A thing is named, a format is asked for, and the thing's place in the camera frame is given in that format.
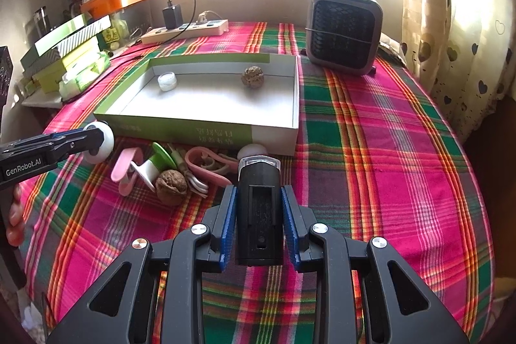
gray heater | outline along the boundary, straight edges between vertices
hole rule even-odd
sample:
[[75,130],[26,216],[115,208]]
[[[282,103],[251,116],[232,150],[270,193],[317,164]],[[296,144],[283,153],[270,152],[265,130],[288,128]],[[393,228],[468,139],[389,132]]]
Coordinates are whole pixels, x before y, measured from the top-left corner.
[[382,20],[382,8],[375,0],[312,0],[306,55],[317,65],[367,74],[375,61]]

curtain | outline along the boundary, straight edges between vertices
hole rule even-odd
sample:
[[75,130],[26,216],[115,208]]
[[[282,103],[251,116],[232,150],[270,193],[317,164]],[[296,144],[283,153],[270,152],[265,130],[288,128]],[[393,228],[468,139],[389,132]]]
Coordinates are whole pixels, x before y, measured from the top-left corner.
[[511,89],[515,13],[514,0],[403,0],[407,67],[462,142]]

white power strip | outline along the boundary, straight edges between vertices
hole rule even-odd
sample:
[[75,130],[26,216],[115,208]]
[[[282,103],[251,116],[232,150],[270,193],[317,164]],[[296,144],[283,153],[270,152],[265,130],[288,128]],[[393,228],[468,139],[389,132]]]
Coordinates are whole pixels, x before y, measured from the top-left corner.
[[[176,36],[177,34],[181,33],[181,31],[183,31],[187,25],[188,24],[183,24],[179,28],[174,28],[173,30],[167,30],[165,27],[156,28],[155,30],[151,30],[148,33],[144,34],[141,37],[141,42],[143,44],[164,43]],[[197,38],[222,35],[224,31],[227,31],[228,29],[229,25],[227,19],[207,21],[203,24],[192,23],[192,25],[190,25],[186,29],[186,31],[184,31],[175,39],[181,40],[183,38]]]

plaid tablecloth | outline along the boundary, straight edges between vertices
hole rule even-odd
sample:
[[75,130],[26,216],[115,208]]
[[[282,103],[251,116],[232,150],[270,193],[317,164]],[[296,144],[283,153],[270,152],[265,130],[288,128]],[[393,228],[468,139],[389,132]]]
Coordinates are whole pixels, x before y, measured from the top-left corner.
[[[265,52],[298,55],[305,34],[292,25],[233,23],[221,37],[174,41],[134,55]],[[117,65],[65,106],[47,132],[83,126],[138,60]],[[359,240],[386,237],[444,302],[471,342],[487,324],[493,282],[489,225],[471,167],[449,127],[406,70],[384,60],[375,77],[338,75],[299,56],[296,155],[283,158],[283,182],[320,222]],[[220,203],[189,195],[174,209],[137,183],[129,197],[109,179],[122,149],[150,142],[117,139],[113,157],[92,166],[80,154],[22,185],[27,238],[22,246],[29,296],[42,292],[60,320],[134,238],[173,238]],[[230,264],[204,277],[206,342],[309,343],[315,276],[283,267]]]

white ball joint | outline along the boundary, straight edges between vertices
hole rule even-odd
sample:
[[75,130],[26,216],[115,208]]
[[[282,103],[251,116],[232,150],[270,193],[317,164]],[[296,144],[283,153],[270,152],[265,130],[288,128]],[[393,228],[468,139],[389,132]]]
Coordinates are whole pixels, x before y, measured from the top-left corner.
[[259,145],[257,143],[251,143],[250,145],[246,145],[240,149],[237,155],[237,159],[240,160],[242,158],[248,158],[257,155],[267,155],[267,149],[265,146]]
[[92,122],[88,124],[84,130],[87,130],[91,127],[96,127],[104,133],[104,141],[100,145],[98,151],[85,151],[83,152],[84,160],[86,162],[91,163],[92,165],[96,165],[98,163],[104,162],[111,152],[113,152],[114,147],[114,135],[111,128],[102,122]]

